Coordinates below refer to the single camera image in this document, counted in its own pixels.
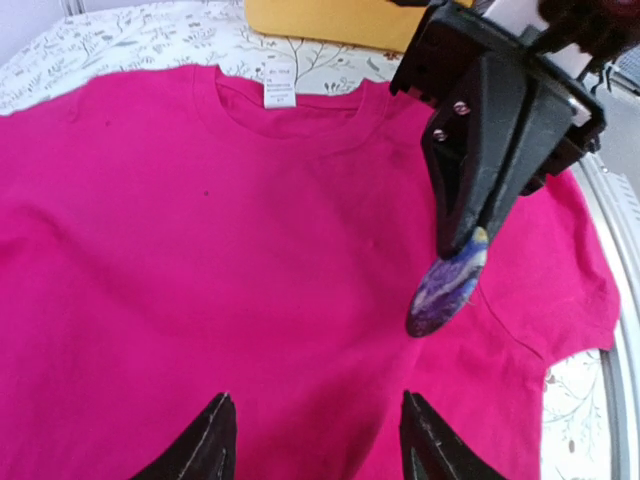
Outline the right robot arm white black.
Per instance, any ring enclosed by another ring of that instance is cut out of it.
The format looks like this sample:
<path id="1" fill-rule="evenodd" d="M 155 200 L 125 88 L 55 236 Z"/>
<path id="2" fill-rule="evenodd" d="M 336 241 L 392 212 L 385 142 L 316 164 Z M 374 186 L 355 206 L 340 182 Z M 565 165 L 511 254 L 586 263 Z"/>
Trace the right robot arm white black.
<path id="1" fill-rule="evenodd" d="M 441 258 L 598 149 L 606 117 L 583 79 L 638 43 L 635 1 L 428 3 L 390 90 L 433 109 L 421 148 Z"/>

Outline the round blue painted brooch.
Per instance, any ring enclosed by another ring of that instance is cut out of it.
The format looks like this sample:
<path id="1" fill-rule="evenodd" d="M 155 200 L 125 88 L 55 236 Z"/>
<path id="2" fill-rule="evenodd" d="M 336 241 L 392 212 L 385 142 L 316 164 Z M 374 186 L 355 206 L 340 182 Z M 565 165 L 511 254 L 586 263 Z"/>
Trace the round blue painted brooch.
<path id="1" fill-rule="evenodd" d="M 411 337 L 435 333 L 467 304 L 487 263 L 488 248 L 486 230 L 476 227 L 459 253 L 434 262 L 410 304 L 406 330 Z"/>

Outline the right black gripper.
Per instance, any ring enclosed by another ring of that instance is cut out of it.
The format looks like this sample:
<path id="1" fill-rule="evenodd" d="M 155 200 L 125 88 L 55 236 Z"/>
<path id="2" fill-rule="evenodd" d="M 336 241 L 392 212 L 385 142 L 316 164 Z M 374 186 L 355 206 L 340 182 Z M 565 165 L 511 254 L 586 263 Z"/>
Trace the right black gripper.
<path id="1" fill-rule="evenodd" d="M 595 1 L 432 1 L 392 80 L 434 109 L 421 139 L 435 196 L 436 251 L 476 227 L 493 239 L 519 196 L 576 162 L 605 127 L 579 82 L 608 34 Z"/>

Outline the red polo shirt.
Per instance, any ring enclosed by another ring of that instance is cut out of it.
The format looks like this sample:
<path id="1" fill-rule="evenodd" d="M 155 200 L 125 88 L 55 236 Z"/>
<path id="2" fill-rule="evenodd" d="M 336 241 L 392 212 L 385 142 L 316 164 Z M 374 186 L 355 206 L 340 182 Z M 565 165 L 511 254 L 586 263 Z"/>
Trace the red polo shirt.
<path id="1" fill-rule="evenodd" d="M 226 392 L 239 478 L 398 479 L 413 390 L 537 478 L 545 376 L 620 311 L 574 178 L 519 201 L 468 305 L 414 339 L 430 108 L 369 81 L 261 98 L 184 66 L 2 119 L 2 477 L 130 478 Z"/>

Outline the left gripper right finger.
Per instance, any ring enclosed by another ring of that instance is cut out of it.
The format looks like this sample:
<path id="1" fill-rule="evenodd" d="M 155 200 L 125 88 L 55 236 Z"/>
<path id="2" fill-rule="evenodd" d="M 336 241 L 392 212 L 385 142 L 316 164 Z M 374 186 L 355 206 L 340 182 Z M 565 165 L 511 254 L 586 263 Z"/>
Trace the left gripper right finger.
<path id="1" fill-rule="evenodd" d="M 403 393 L 399 433 L 405 480 L 503 479 L 418 393 Z"/>

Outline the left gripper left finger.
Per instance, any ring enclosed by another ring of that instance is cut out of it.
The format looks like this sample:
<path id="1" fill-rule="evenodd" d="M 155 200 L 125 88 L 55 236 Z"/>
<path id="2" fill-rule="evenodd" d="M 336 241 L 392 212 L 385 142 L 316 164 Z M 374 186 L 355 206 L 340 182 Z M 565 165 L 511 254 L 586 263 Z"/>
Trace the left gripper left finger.
<path id="1" fill-rule="evenodd" d="M 233 480 L 236 467 L 236 407 L 219 393 L 154 461 L 133 479 Z"/>

